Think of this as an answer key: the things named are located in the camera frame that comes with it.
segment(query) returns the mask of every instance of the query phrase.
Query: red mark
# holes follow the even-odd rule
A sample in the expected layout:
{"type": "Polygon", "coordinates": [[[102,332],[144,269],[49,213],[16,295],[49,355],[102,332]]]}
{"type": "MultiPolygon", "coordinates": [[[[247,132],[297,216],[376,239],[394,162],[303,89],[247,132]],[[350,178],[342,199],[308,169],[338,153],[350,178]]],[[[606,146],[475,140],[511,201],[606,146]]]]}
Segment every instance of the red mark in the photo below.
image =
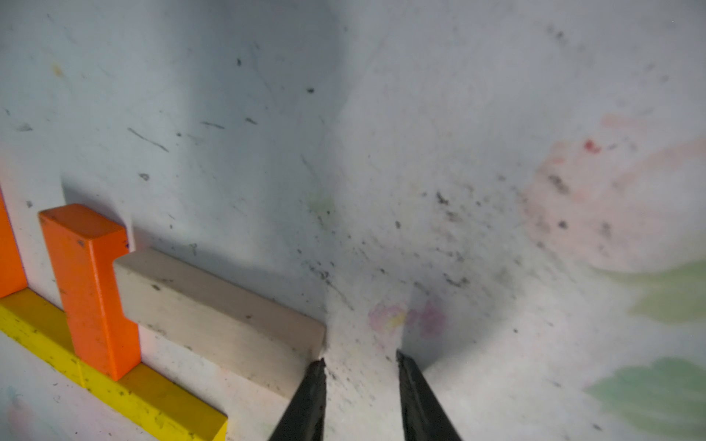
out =
{"type": "Polygon", "coordinates": [[[592,140],[586,140],[586,143],[583,145],[583,149],[589,153],[593,153],[594,155],[598,155],[602,150],[592,140]]]}

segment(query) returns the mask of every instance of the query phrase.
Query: green stain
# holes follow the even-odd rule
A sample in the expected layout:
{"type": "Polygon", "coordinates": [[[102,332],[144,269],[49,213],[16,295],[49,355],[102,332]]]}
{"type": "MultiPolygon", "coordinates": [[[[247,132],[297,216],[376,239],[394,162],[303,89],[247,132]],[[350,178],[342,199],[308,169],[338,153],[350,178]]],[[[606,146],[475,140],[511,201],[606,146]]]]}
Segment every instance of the green stain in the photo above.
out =
{"type": "Polygon", "coordinates": [[[645,432],[706,440],[706,370],[687,360],[622,368],[585,391],[645,432]]]}
{"type": "Polygon", "coordinates": [[[706,317],[706,260],[647,274],[599,271],[615,282],[641,289],[645,295],[630,309],[666,324],[706,317]]]}

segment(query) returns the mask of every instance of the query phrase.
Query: white wooden block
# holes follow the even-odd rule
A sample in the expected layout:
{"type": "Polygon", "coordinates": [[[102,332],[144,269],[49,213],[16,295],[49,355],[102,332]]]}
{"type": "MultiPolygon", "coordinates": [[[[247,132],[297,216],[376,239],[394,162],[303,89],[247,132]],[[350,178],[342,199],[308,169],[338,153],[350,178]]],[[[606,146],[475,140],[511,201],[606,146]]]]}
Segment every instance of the white wooden block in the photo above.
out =
{"type": "Polygon", "coordinates": [[[322,323],[153,249],[115,260],[125,316],[291,398],[319,357],[322,323]]]}

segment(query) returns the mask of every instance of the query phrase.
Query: dirt speck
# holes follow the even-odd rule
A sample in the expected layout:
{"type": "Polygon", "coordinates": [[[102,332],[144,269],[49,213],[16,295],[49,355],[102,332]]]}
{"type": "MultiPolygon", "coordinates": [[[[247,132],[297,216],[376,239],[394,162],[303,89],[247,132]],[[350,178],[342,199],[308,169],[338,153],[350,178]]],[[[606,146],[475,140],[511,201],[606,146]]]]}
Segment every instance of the dirt speck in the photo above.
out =
{"type": "Polygon", "coordinates": [[[453,211],[447,211],[446,212],[446,220],[449,222],[461,222],[463,219],[461,218],[461,215],[459,215],[456,212],[453,211]]]}
{"type": "Polygon", "coordinates": [[[599,231],[599,234],[606,239],[610,239],[611,237],[613,237],[611,225],[608,222],[603,222],[603,224],[601,224],[601,230],[599,231]]]}
{"type": "Polygon", "coordinates": [[[437,192],[436,192],[436,202],[438,202],[438,203],[440,203],[440,204],[442,204],[442,205],[448,205],[448,199],[444,198],[444,197],[441,195],[441,192],[440,192],[440,191],[437,191],[437,192]]]}
{"type": "Polygon", "coordinates": [[[567,195],[567,194],[571,193],[571,189],[569,188],[568,185],[566,185],[566,184],[564,183],[564,181],[563,181],[563,179],[562,179],[561,177],[559,177],[559,176],[557,176],[557,175],[555,175],[555,174],[550,174],[550,175],[548,176],[548,179],[549,179],[549,182],[551,182],[552,185],[554,185],[554,188],[556,188],[556,190],[557,190],[560,194],[562,194],[562,195],[567,195]]]}

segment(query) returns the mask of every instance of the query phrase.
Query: pink stain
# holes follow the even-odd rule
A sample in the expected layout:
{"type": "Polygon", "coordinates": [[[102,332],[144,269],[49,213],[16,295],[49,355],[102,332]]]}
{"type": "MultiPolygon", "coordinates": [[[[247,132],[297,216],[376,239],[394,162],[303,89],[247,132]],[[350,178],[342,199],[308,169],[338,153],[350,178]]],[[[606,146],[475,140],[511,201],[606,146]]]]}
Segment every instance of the pink stain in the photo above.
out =
{"type": "Polygon", "coordinates": [[[388,326],[390,319],[405,312],[405,308],[400,304],[385,306],[380,302],[368,313],[368,324],[373,331],[388,334],[394,331],[394,328],[388,326]]]}
{"type": "Polygon", "coordinates": [[[600,146],[594,143],[593,140],[586,140],[586,143],[583,145],[583,149],[589,153],[592,153],[593,155],[598,155],[601,150],[603,150],[600,148],[600,146]]]}
{"type": "Polygon", "coordinates": [[[8,394],[11,395],[12,407],[7,410],[10,431],[19,441],[33,441],[30,432],[35,419],[34,412],[11,391],[8,391],[8,394]]]}
{"type": "Polygon", "coordinates": [[[407,313],[407,320],[405,321],[405,326],[412,327],[417,323],[419,319],[419,311],[415,309],[410,309],[407,313]]]}
{"type": "Polygon", "coordinates": [[[419,315],[419,335],[422,337],[438,337],[446,327],[446,314],[437,303],[431,299],[427,300],[419,315]]]}

